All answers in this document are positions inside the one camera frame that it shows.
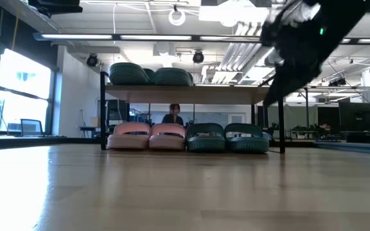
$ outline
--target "wooden shelf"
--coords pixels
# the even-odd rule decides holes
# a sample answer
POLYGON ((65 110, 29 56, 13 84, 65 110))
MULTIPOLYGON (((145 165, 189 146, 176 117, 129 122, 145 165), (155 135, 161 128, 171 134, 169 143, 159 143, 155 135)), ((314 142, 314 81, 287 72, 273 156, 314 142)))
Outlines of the wooden shelf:
POLYGON ((107 85, 105 92, 129 103, 253 105, 263 100, 268 88, 107 85))

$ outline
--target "ceiling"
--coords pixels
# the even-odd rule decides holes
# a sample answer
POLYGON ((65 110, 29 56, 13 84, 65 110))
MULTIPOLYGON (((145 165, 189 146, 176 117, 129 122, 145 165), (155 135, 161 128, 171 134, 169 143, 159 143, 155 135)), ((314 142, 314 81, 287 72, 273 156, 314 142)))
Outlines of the ceiling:
MULTIPOLYGON (((21 12, 20 18, 43 33, 114 33, 115 30, 116 33, 129 34, 234 35, 237 30, 237 26, 225 27, 221 22, 200 21, 198 16, 194 15, 198 14, 200 9, 200 0, 190 0, 187 6, 178 6, 179 9, 191 12, 186 13, 186 20, 180 26, 174 26, 169 22, 169 11, 154 11, 169 10, 172 6, 136 4, 127 7, 120 4, 88 4, 81 0, 80 6, 84 9, 82 13, 54 15, 51 19, 48 19, 45 16, 39 16, 38 13, 26 6, 22 0, 0 0, 0 5, 14 15, 19 9, 21 12)), ((370 15, 366 15, 349 36, 370 37, 370 15)), ((71 47, 69 47, 69 51, 72 51, 71 45, 83 45, 84 47, 118 46, 129 62, 151 69, 158 69, 163 64, 159 57, 154 56, 154 44, 155 42, 85 42, 83 44, 67 45, 71 47)), ((174 46, 175 55, 180 53, 181 57, 177 57, 172 66, 183 68, 194 74, 200 74, 204 65, 218 65, 222 61, 229 44, 176 42, 174 46), (194 64, 192 62, 196 50, 203 52, 206 64, 194 64)), ((113 54, 103 54, 102 58, 106 62, 114 62, 113 54)), ((312 83, 327 85, 330 76, 333 76, 336 72, 346 70, 347 81, 350 84, 358 84, 360 83, 360 71, 369 67, 366 64, 370 64, 370 46, 339 46, 323 65, 322 74, 312 83)))

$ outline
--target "cable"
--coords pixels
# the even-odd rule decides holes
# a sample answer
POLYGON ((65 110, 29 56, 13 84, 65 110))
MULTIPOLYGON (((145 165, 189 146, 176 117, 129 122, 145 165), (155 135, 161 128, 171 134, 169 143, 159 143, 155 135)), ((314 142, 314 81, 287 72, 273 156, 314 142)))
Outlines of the cable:
MULTIPOLYGON (((331 63, 329 63, 329 62, 327 62, 331 67, 332 67, 332 69, 337 73, 337 75, 339 75, 340 77, 342 77, 340 74, 339 74, 339 72, 331 65, 331 63)), ((355 90, 355 92, 356 93, 358 93, 364 100, 366 100, 368 103, 370 103, 370 101, 369 100, 367 100, 367 98, 365 98, 365 96, 363 96, 359 91, 357 91, 355 88, 353 88, 353 86, 352 85, 350 85, 349 83, 348 83, 348 81, 346 81, 345 80, 345 83, 346 84, 348 84, 353 90, 355 90)))
POLYGON ((72 45, 72 47, 74 48, 75 52, 81 57, 81 59, 85 60, 87 58, 87 57, 85 57, 84 55, 81 55, 81 53, 78 52, 78 50, 76 49, 75 44, 73 42, 71 42, 71 41, 68 41, 68 42, 72 45))
POLYGON ((119 114, 119 120, 122 120, 121 111, 119 110, 119 99, 118 99, 118 114, 119 114))
POLYGON ((189 10, 184 10, 184 12, 185 13, 188 13, 188 14, 190 14, 190 15, 196 15, 196 16, 199 16, 199 14, 198 13, 192 13, 191 11, 189 11, 189 10))
POLYGON ((115 26, 115 8, 116 8, 116 4, 114 5, 114 9, 112 10, 112 23, 114 24, 114 33, 116 33, 116 26, 115 26))
POLYGON ((135 7, 132 7, 130 6, 129 4, 118 4, 119 6, 124 6, 126 8, 130 8, 130 9, 133 9, 133 10, 139 10, 139 11, 145 11, 145 12, 170 12, 172 9, 165 9, 165 10, 145 10, 145 9, 139 9, 139 8, 135 8, 135 7))
POLYGON ((15 48, 15 42, 17 40, 18 22, 19 22, 19 8, 17 7, 17 20, 15 22, 15 29, 13 31, 12 49, 11 49, 12 51, 15 48))

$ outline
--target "metal frame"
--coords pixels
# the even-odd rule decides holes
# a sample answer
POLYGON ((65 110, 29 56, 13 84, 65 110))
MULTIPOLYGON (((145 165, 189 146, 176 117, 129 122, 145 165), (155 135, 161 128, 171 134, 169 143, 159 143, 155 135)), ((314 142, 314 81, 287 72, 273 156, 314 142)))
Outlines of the metal frame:
MULTIPOLYGON (((261 44, 260 36, 238 35, 158 35, 158 34, 112 34, 112 33, 34 33, 38 41, 130 41, 130 42, 232 42, 261 44)), ((348 37, 340 45, 370 45, 370 38, 348 37)))

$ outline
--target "person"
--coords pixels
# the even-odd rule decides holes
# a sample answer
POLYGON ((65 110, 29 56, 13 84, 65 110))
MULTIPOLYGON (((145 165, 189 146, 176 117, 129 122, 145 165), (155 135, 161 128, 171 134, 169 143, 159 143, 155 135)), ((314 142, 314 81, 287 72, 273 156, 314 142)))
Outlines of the person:
POLYGON ((184 121, 178 115, 180 111, 181 111, 181 107, 179 106, 179 104, 171 104, 170 113, 164 116, 162 123, 175 123, 175 124, 184 126, 184 121))

